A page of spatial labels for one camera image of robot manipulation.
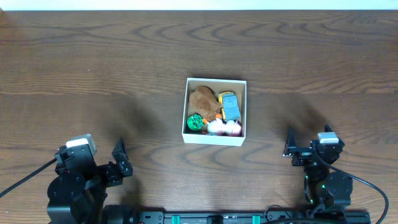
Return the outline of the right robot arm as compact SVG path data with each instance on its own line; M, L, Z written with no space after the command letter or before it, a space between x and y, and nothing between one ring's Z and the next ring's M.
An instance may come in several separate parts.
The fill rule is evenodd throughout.
M293 128L288 129L282 155L292 158L293 166L303 167L304 196L313 205L290 215L291 218L317 218L345 221L345 208L351 205L353 179L342 172L330 171L345 146L344 142L325 125L324 132L310 141L309 147L298 147Z

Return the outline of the yellow grey toy car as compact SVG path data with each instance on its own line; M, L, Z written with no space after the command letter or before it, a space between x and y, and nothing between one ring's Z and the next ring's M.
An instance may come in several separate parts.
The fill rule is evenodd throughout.
M218 94L218 101L222 104L221 114L225 121L238 120L241 117L237 96L232 91Z

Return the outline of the pink white duck figure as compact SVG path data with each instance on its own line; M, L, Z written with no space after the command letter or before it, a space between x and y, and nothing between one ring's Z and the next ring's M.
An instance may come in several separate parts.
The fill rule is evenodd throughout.
M206 131L209 133L215 133L217 136L226 134L227 136L239 137L242 134L242 126L238 120L229 120L226 123L222 119L216 118L209 122L203 118L204 124L207 125Z

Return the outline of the brown plush toy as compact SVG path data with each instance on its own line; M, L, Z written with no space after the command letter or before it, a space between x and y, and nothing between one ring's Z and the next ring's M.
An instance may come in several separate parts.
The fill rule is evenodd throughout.
M212 90L207 86L199 86L189 96L191 109L207 121L216 119L221 112L222 104L215 98Z

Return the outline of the green round spinner toy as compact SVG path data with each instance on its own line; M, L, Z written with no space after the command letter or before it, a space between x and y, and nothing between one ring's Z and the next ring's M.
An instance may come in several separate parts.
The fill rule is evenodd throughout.
M203 118L199 114L193 114L187 119L188 128L192 131L199 131L204 127Z

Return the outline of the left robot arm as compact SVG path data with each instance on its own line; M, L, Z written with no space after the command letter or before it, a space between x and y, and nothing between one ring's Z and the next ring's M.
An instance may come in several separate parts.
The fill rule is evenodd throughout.
M133 223L133 211L125 205L104 205L106 189L132 176L124 139L112 151L114 162L97 165L96 145L90 134L76 136L55 154L55 178L47 189L47 213L52 223Z

